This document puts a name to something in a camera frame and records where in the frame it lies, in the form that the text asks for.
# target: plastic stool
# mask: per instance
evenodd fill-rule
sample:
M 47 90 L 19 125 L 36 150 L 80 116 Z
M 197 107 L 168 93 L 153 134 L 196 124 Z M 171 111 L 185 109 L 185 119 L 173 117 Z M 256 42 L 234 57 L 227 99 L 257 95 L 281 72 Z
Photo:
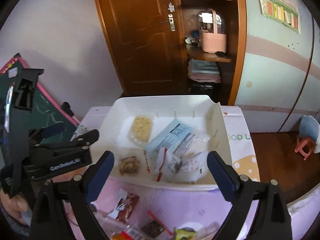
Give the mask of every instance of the plastic stool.
M 309 152 L 305 153 L 303 151 L 303 147 L 307 145 Z M 297 147 L 294 149 L 294 151 L 300 152 L 302 156 L 304 156 L 304 160 L 306 160 L 309 155 L 313 152 L 313 150 L 316 148 L 316 143 L 312 140 L 310 137 L 303 138 L 301 141 L 299 140 L 299 135 L 297 136 Z

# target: door handle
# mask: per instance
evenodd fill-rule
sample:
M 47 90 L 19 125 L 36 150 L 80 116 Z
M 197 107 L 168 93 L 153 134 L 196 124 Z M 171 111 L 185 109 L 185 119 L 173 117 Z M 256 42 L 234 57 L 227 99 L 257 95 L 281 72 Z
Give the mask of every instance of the door handle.
M 168 21 L 164 21 L 164 22 L 160 22 L 160 23 L 170 23 L 170 29 L 172 32 L 176 31 L 176 27 L 174 26 L 174 20 L 173 20 L 173 15 L 172 14 L 168 14 Z

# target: clear lid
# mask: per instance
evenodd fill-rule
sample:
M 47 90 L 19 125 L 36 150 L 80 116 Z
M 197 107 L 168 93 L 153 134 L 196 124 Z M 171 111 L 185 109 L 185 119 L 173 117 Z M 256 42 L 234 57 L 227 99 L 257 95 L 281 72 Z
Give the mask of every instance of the clear lid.
M 210 33 L 214 33 L 213 17 L 217 22 L 218 34 L 225 34 L 225 22 L 224 19 L 217 14 L 214 10 L 208 9 L 198 12 L 198 20 L 201 22 L 200 29 L 207 30 Z

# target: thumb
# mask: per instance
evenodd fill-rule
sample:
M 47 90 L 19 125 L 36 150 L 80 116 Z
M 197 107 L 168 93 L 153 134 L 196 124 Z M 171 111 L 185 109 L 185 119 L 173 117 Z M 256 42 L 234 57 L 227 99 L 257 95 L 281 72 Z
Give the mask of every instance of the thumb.
M 17 206 L 17 211 L 20 211 L 20 212 L 26 211 L 29 209 L 28 202 L 20 195 L 16 197 L 16 206 Z

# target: stack of towels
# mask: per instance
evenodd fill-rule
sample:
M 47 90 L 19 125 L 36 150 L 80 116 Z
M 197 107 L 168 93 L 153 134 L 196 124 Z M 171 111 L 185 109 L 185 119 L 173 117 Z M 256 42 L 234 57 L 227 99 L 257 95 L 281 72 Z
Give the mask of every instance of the stack of towels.
M 188 66 L 188 77 L 197 82 L 221 83 L 217 63 L 191 59 Z

